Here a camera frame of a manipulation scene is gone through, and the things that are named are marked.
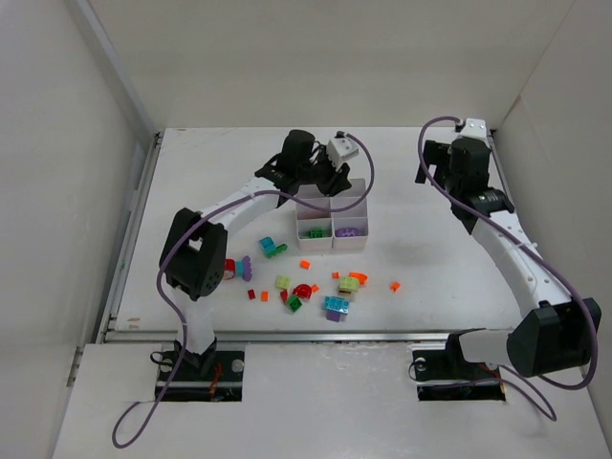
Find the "purple lego block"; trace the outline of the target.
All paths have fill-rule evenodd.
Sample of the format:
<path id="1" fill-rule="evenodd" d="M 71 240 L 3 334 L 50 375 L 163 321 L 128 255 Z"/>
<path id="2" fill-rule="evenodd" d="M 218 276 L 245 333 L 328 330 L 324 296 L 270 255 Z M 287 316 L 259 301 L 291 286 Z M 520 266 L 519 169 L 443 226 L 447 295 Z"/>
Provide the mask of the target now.
<path id="1" fill-rule="evenodd" d="M 359 237 L 360 230 L 357 228 L 353 228 L 353 227 L 339 228 L 339 229 L 336 229 L 335 236 L 337 238 Z"/>

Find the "teal round lego piece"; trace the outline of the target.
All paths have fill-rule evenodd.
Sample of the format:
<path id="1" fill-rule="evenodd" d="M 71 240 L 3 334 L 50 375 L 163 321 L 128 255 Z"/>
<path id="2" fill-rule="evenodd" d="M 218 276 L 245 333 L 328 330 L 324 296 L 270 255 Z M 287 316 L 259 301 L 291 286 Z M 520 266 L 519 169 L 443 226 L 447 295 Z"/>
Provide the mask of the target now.
<path id="1" fill-rule="evenodd" d="M 276 244 L 270 236 L 260 239 L 259 244 L 266 257 L 271 257 L 276 251 Z"/>

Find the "purple flower lego piece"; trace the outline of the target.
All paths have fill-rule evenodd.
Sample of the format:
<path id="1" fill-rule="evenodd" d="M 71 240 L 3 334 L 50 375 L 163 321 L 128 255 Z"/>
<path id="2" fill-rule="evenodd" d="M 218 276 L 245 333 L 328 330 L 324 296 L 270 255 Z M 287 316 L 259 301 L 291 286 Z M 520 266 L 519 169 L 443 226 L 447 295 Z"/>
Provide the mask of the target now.
<path id="1" fill-rule="evenodd" d="M 251 258 L 245 255 L 241 260 L 235 263 L 236 275 L 240 276 L 244 281 L 252 280 L 252 263 Z"/>

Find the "red cylinder lego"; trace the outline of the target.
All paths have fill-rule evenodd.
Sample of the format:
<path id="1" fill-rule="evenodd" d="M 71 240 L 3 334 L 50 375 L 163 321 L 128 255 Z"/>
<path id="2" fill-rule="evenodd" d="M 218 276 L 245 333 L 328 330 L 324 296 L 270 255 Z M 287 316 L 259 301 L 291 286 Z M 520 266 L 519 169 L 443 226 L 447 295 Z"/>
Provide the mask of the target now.
<path id="1" fill-rule="evenodd" d="M 236 276 L 235 261 L 233 259 L 226 259 L 223 279 L 230 280 L 230 279 L 234 279 L 235 276 Z"/>

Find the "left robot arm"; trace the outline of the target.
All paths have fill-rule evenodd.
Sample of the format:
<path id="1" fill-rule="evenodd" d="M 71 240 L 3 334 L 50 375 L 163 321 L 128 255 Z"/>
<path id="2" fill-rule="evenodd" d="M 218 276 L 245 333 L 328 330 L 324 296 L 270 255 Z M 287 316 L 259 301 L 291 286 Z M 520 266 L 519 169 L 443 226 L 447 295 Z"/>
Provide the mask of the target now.
<path id="1" fill-rule="evenodd" d="M 313 134 L 293 129 L 279 153 L 272 156 L 237 192 L 205 211 L 179 210 L 172 221 L 162 250 L 156 287 L 159 296 L 180 321 L 173 350 L 162 357 L 170 374 L 190 371 L 204 376 L 214 362 L 216 338 L 211 327 L 195 332 L 200 341 L 191 350 L 187 313 L 164 292 L 177 290 L 195 302 L 214 292 L 226 270 L 229 239 L 254 219 L 284 205 L 302 186 L 315 186 L 325 196 L 335 196 L 351 187 L 348 161 L 359 154 L 359 146 L 338 132 L 324 145 Z"/>

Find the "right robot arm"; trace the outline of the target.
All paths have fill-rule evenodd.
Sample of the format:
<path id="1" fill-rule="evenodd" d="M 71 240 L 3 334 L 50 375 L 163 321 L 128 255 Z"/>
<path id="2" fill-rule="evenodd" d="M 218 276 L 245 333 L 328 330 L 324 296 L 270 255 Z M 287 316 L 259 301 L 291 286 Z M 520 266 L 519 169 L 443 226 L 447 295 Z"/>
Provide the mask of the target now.
<path id="1" fill-rule="evenodd" d="M 585 365 L 592 359 L 601 308 L 592 298 L 577 301 L 541 265 L 511 200 L 489 185 L 491 153 L 487 142 L 474 138 L 426 141 L 425 163 L 416 176 L 417 182 L 424 183 L 428 170 L 435 169 L 433 183 L 449 194 L 453 215 L 501 272 L 521 317 L 510 329 L 451 334 L 447 342 L 450 363 L 510 365 L 523 377 Z"/>

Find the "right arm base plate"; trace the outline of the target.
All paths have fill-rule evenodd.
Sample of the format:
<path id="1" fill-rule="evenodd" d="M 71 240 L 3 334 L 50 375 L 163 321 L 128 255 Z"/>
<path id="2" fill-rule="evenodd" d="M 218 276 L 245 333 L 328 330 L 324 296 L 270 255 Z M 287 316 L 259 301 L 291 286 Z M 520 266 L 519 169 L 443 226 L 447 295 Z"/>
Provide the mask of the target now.
<path id="1" fill-rule="evenodd" d="M 409 376 L 420 402 L 505 402 L 500 372 L 484 363 L 454 361 L 442 349 L 416 349 Z"/>

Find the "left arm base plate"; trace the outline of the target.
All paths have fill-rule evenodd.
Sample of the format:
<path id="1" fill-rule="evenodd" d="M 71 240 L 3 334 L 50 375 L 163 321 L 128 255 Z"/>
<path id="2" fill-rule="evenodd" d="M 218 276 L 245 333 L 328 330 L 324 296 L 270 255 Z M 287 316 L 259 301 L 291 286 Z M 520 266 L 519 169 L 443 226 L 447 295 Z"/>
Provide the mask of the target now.
<path id="1" fill-rule="evenodd" d="M 243 349 L 185 353 L 162 396 L 163 402 L 241 402 L 245 369 Z"/>

